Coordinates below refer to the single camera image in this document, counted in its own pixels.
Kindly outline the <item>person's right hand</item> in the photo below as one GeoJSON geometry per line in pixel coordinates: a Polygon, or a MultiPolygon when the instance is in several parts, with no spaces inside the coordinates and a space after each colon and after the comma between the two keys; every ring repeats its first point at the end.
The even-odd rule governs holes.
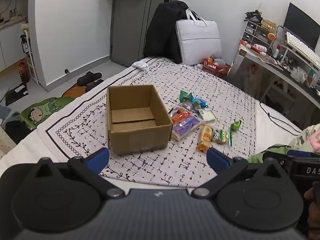
{"type": "Polygon", "coordinates": [[[310,188],[304,194],[304,198],[307,200],[312,200],[309,206],[309,217],[308,217],[308,239],[319,239],[319,208],[314,202],[315,194],[313,188],[310,188]]]}

